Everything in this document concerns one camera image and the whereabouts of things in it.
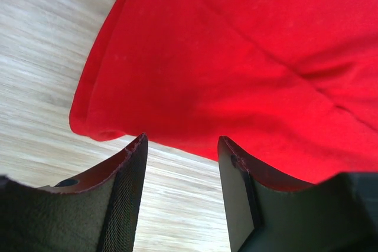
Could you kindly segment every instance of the red fabric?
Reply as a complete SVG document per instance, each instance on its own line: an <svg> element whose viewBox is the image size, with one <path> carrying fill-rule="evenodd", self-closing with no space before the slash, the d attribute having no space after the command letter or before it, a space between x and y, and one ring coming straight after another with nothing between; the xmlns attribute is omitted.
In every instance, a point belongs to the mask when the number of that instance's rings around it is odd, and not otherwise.
<svg viewBox="0 0 378 252"><path fill-rule="evenodd" d="M298 178L378 171L378 0L117 0L70 125L217 159L230 136Z"/></svg>

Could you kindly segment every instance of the wooden floor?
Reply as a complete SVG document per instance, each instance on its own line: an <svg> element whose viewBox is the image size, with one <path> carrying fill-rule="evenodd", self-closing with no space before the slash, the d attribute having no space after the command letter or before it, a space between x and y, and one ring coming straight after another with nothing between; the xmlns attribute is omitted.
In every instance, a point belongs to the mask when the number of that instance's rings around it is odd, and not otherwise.
<svg viewBox="0 0 378 252"><path fill-rule="evenodd" d="M131 138L73 134L68 114L115 0L0 0L0 174L55 185ZM151 145L134 251L230 251L215 162Z"/></svg>

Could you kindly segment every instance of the screw hole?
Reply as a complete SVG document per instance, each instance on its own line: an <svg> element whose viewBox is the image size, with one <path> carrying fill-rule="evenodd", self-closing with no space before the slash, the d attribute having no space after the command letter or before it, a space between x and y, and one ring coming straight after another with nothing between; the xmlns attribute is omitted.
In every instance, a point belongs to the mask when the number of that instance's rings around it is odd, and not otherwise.
<svg viewBox="0 0 378 252"><path fill-rule="evenodd" d="M63 180L63 181L59 182L57 185L55 185L55 187L72 186L72 185L76 185L78 183L79 183L79 180L73 179L73 178L69 178L69 179L66 179L66 180Z"/></svg>

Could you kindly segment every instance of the red cloth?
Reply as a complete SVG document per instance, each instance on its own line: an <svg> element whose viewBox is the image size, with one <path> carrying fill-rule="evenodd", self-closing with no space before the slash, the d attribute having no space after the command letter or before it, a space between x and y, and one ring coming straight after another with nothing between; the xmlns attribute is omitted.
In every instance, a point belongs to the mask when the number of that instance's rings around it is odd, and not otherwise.
<svg viewBox="0 0 378 252"><path fill-rule="evenodd" d="M217 159L230 136L318 182L378 171L378 0L117 0L70 125Z"/></svg>

